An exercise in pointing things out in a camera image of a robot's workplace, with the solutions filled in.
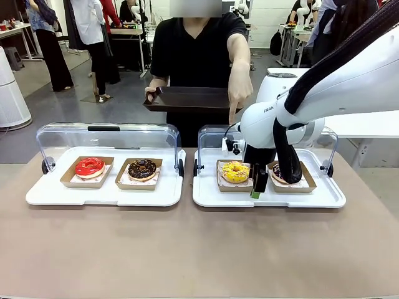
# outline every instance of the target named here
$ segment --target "person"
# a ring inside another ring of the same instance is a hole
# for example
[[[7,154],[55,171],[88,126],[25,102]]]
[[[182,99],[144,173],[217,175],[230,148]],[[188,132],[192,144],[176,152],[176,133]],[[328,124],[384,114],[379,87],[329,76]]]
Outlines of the person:
[[[50,8],[44,1],[41,3],[41,8],[42,12],[35,0],[26,0],[26,11],[29,22],[31,23],[32,30],[36,33],[37,41],[42,49],[43,59],[50,73],[52,89],[55,92],[61,92],[73,87],[74,83],[54,33],[53,25],[57,27],[57,17],[54,11],[50,12],[54,14],[55,22],[49,24],[43,17],[43,14],[49,12]]]
[[[313,13],[313,21],[316,22],[317,21],[317,10],[314,9],[314,4],[315,4],[315,0],[307,0],[307,5],[308,5],[310,11],[312,11],[312,13]],[[300,4],[300,0],[297,0],[291,9],[291,14],[288,16],[286,24],[288,24],[290,22],[298,23],[297,10],[300,8],[302,8],[302,5]],[[305,20],[309,16],[310,16],[310,13],[304,15]]]
[[[312,65],[322,60],[379,9],[376,0],[323,0],[307,47]]]
[[[132,14],[132,6],[136,6],[136,0],[122,1],[119,9],[119,16],[122,22],[131,23],[136,19],[134,14]]]
[[[102,11],[105,19],[105,27],[107,28],[108,39],[110,41],[110,45],[113,44],[112,34],[110,24],[108,22],[109,18],[111,18],[112,22],[115,24],[116,28],[122,28],[122,23],[120,22],[115,8],[112,4],[112,0],[100,0],[102,4]],[[116,84],[120,81],[119,70],[117,62],[113,55],[110,55],[107,59],[107,78],[105,79],[110,84]]]
[[[182,146],[197,147],[202,126],[234,124],[237,107],[242,108],[252,94],[251,53],[245,33],[244,21],[231,12],[212,18],[174,17],[156,28],[153,79],[145,89],[149,101],[153,96],[148,93],[167,86],[169,80],[172,87],[228,88],[229,115],[167,113],[166,122],[177,127]]]
[[[102,25],[105,19],[100,0],[70,0],[74,10],[79,37],[85,44],[92,58],[92,73],[97,83],[95,95],[110,98],[106,92],[106,64],[107,53],[105,50]]]

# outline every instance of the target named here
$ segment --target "clear plastic cover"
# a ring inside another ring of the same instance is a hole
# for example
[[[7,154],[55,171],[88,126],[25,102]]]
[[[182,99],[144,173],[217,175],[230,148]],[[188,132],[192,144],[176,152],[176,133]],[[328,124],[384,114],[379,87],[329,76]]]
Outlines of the clear plastic cover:
[[[119,123],[51,123],[36,135],[44,162],[52,171],[59,157],[74,147],[115,148],[121,150],[170,149],[178,170],[181,141],[178,130],[171,125],[134,125]]]
[[[197,173],[201,172],[203,165],[206,164],[207,156],[214,156],[216,150],[220,150],[220,155],[224,154],[226,159],[242,159],[242,154],[235,155],[232,152],[223,153],[223,138],[229,140],[243,140],[242,134],[229,126],[204,126],[198,135],[198,161]],[[321,161],[320,169],[326,175],[332,174],[332,159],[337,150],[338,136],[330,129],[325,127],[321,136],[314,142],[299,143],[295,148],[307,149],[315,153]]]

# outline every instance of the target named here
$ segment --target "black hose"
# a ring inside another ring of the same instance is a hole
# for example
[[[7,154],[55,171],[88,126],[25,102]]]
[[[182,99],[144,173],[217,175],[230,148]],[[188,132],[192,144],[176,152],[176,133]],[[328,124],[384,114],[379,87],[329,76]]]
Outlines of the black hose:
[[[399,23],[398,11],[399,0],[391,0],[361,25],[348,39],[343,41],[333,52],[315,64],[291,88],[284,104],[286,110],[290,114],[294,114],[304,101],[306,95],[316,84],[348,63],[394,25]],[[294,148],[288,144],[287,128],[282,126],[277,119],[273,126],[273,136],[282,177],[289,184],[299,182],[302,178],[302,170],[298,156]]]

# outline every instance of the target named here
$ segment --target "person in red shirt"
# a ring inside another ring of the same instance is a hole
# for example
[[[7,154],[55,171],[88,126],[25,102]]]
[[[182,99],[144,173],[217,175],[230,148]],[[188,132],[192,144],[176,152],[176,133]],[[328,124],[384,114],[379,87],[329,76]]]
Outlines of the person in red shirt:
[[[107,28],[108,39],[110,41],[110,46],[112,49],[113,41],[112,41],[112,34],[111,28],[109,24],[109,18],[111,18],[112,22],[115,24],[117,28],[122,28],[122,23],[120,22],[115,8],[112,4],[112,0],[100,0],[102,4],[102,12],[104,14],[105,19],[105,27]],[[110,84],[116,84],[120,81],[118,65],[113,56],[109,57],[107,61],[107,81]]]

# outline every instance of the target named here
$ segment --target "white cylindrical appliance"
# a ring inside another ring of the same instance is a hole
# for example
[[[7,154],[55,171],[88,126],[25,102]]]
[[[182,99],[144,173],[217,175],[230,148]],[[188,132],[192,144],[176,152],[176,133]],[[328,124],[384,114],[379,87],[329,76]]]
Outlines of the white cylindrical appliance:
[[[32,122],[4,49],[0,47],[0,130],[23,128]]]

